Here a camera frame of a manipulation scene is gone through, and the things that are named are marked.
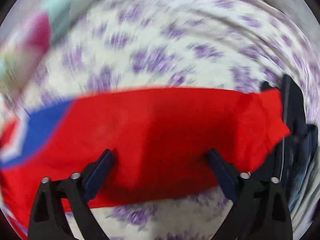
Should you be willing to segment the red pants with blue-white stripe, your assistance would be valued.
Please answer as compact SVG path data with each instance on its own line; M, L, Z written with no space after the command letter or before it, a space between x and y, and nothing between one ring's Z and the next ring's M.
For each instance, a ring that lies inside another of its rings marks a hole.
M2 211L26 239L41 179L63 180L110 150L88 205L111 238L210 239L231 204L219 191L208 204L186 199L217 186L206 153L255 171L290 133L282 113L277 89L139 89L22 109L1 133Z

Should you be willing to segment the dark folded pants stack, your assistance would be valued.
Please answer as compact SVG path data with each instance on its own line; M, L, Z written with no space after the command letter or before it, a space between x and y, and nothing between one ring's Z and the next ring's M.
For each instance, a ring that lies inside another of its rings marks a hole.
M283 106L282 119L290 135L280 141L261 167L264 179L272 172L285 191L289 210L299 198L303 180L318 147L318 127L306 122L304 98L300 87L284 75L279 88Z

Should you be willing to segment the purple floral bed sheet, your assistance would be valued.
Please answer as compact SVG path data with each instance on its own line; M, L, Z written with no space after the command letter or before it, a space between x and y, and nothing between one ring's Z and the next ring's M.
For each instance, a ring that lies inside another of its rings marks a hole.
M20 95L1 94L1 133L20 110L63 100L154 88L260 93L279 90L285 74L303 93L319 147L319 52L280 10L263 0L96 0L50 45ZM218 182L186 199L208 204L215 191L231 204L224 221L233 203ZM62 205L84 239L68 200Z

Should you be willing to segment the grey folded garment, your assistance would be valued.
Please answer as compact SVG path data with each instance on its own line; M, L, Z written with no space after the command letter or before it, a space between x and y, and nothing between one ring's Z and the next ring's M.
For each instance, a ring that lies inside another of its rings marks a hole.
M319 201L319 147L307 170L298 200L291 211L293 239L300 239L311 225Z

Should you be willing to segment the folded teal pink floral quilt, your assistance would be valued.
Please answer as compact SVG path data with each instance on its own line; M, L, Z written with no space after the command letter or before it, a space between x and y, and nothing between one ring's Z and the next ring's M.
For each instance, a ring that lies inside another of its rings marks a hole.
M1 46L1 94L20 95L51 44L96 0L44 0Z

